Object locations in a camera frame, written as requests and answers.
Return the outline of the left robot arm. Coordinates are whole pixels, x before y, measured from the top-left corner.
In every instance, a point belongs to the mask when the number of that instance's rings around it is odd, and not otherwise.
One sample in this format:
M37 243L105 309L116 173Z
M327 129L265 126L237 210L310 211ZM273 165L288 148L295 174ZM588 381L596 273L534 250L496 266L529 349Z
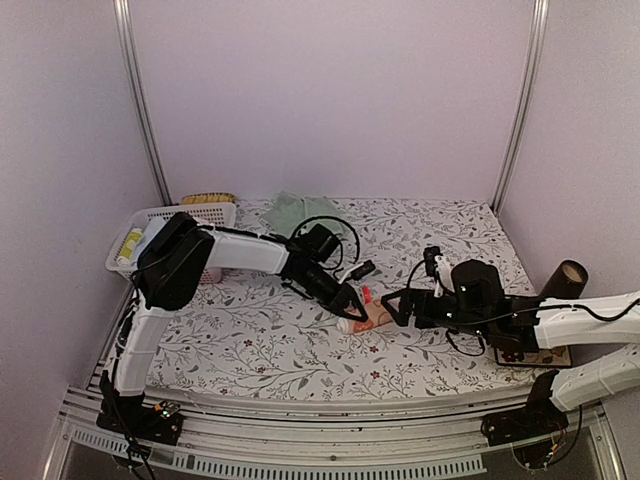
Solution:
M101 377L103 411L128 434L148 426L143 406L147 372L172 314L193 299L209 267L279 277L301 297L347 320L368 319L348 276L336 278L326 261L341 246L324 226L326 216L303 220L282 237L199 223L174 214L139 255L130 281L134 297Z

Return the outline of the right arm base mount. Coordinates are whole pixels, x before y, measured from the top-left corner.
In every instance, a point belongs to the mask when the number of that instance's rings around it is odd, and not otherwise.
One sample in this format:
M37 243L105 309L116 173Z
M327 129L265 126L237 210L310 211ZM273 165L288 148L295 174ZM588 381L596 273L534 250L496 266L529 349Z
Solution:
M568 426L567 415L550 400L542 400L485 415L480 432L490 446L497 446L560 432Z

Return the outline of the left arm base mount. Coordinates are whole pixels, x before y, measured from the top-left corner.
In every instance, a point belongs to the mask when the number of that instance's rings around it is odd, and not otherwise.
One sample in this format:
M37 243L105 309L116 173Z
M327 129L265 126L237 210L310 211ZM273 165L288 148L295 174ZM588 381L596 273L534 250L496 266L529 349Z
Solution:
M143 395L104 398L96 425L136 440L176 446L185 419L181 405L163 400L154 406L145 406L143 400Z

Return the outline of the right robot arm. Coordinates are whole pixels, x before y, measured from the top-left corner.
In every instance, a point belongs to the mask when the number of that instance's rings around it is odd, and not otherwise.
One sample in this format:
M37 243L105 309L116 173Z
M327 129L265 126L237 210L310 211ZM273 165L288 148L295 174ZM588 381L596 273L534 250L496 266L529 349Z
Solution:
M511 353L572 345L621 346L551 377L543 389L548 399L536 398L518 412L517 427L527 436L537 436L552 424L556 409L568 412L639 385L637 292L583 300L508 295L492 305L465 308L452 294L403 288L383 296L381 303L399 326L444 328Z

